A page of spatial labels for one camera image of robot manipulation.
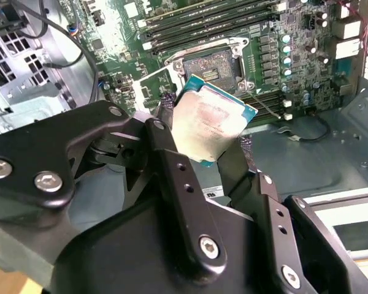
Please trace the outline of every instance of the green circuit board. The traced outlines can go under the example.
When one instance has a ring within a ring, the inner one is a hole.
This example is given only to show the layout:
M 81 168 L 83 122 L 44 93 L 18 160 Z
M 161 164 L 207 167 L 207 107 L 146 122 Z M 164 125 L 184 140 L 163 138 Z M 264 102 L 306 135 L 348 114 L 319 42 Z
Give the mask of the green circuit board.
M 59 1 L 73 20 L 70 0 Z M 258 121 L 273 116 L 253 96 L 280 115 L 300 116 L 308 107 L 339 107 L 341 85 L 342 94 L 349 94 L 355 56 L 334 60 L 328 48 L 330 24 L 337 19 L 335 3 L 71 1 L 80 19 L 76 38 L 97 60 L 106 98 L 130 114 L 153 111 L 161 95 L 178 92 L 191 74 L 258 108 Z M 326 13 L 327 26 L 320 13 Z M 322 57 L 329 62 L 320 61 Z M 282 104 L 286 99 L 292 101 L 289 109 Z

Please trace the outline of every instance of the cable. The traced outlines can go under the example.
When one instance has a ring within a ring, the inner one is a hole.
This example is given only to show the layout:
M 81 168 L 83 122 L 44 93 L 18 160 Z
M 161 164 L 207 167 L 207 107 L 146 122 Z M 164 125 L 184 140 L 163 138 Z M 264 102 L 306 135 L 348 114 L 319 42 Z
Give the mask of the cable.
M 76 13 L 74 0 L 69 0 L 69 3 L 71 5 L 72 14 L 74 15 L 74 18 L 75 18 L 75 27 L 78 29 L 79 28 L 79 17 L 78 17 L 78 14 Z
M 71 67 L 74 64 L 77 64 L 82 58 L 83 58 L 83 52 L 80 52 L 78 57 L 76 57 L 76 59 L 74 61 L 71 61 L 68 64 L 62 65 L 62 64 L 47 62 L 47 63 L 44 63 L 43 65 L 46 66 L 46 67 L 49 67 L 50 69 L 64 69 L 66 67 Z
M 47 25 L 55 28 L 57 31 L 59 31 L 62 34 L 64 34 L 65 36 L 67 36 L 79 48 L 82 55 L 84 55 L 86 57 L 90 67 L 92 68 L 92 70 L 94 72 L 94 79 L 93 79 L 93 85 L 92 85 L 92 89 L 91 89 L 91 95 L 90 95 L 89 103 L 92 103 L 92 102 L 96 101 L 97 98 L 98 98 L 98 68 L 97 68 L 97 64 L 95 63 L 93 57 L 90 55 L 90 53 L 86 49 L 83 48 L 82 44 L 80 44 L 78 40 L 76 40 L 75 38 L 70 36 L 68 34 L 68 32 L 65 29 L 63 29 L 61 26 L 59 26 L 58 24 L 56 24 L 53 21 L 49 20 L 48 18 L 43 17 L 42 15 L 38 14 L 37 12 L 33 11 L 33 9 L 30 9 L 28 6 L 22 4 L 18 0 L 8 0 L 7 3 L 11 3 L 16 8 L 25 11 L 26 13 L 28 13 L 31 16 L 37 18 L 38 20 L 43 21 Z
M 331 127 L 330 127 L 330 125 L 328 124 L 327 121 L 325 121 L 323 118 L 320 118 L 318 115 L 316 115 L 314 113 L 311 114 L 310 116 L 312 116 L 313 118 L 317 119 L 317 121 L 319 123 L 321 123 L 326 128 L 326 130 L 324 131 L 324 133 L 321 134 L 319 137 L 317 137 L 317 138 L 311 138 L 311 139 L 301 138 L 300 136 L 292 133 L 292 131 L 288 127 L 281 127 L 277 131 L 277 133 L 278 134 L 285 134 L 285 135 L 288 136 L 289 140 L 298 141 L 298 142 L 301 142 L 301 143 L 316 143 L 316 142 L 319 142 L 319 141 L 323 140 L 324 138 L 326 138 L 331 133 Z
M 47 13 L 45 11 L 45 5 L 44 5 L 44 0 L 38 0 L 38 5 L 39 5 L 39 10 L 40 10 L 40 13 L 43 17 L 47 17 Z M 42 27 L 41 27 L 41 32 L 36 35 L 36 36 L 32 36 L 32 35 L 29 35 L 23 31 L 18 31 L 18 35 L 21 36 L 21 37 L 25 37 L 25 38 L 29 38 L 29 39 L 39 39 L 41 38 L 42 36 L 44 36 L 48 31 L 48 25 L 44 22 L 42 22 Z

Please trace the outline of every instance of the black metal bracket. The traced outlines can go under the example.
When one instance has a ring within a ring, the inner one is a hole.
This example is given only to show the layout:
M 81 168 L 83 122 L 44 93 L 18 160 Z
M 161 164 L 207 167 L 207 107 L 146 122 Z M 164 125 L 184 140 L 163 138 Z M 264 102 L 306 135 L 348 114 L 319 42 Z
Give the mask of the black metal bracket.
M 191 278 L 208 284 L 226 267 L 227 255 L 221 236 L 190 160 L 177 152 L 168 126 L 158 119 L 148 119 L 145 125 L 151 151 L 148 164 L 155 167 L 163 199 L 176 218 L 185 247 L 185 258 L 191 268 Z M 210 244 L 209 256 L 207 245 L 203 247 L 201 244 L 203 239 L 214 242 Z
M 251 216 L 259 226 L 261 284 L 270 293 L 316 293 L 302 271 L 289 211 L 279 203 L 271 178 L 250 170 L 248 149 L 242 143 L 246 141 L 236 140 L 218 160 L 218 167 L 223 171 L 223 186 L 229 187 L 231 207 Z M 229 173 L 224 164 L 233 162 L 240 165 Z
M 368 293 L 368 280 L 311 207 L 297 196 L 283 204 L 293 218 L 303 269 L 319 293 Z

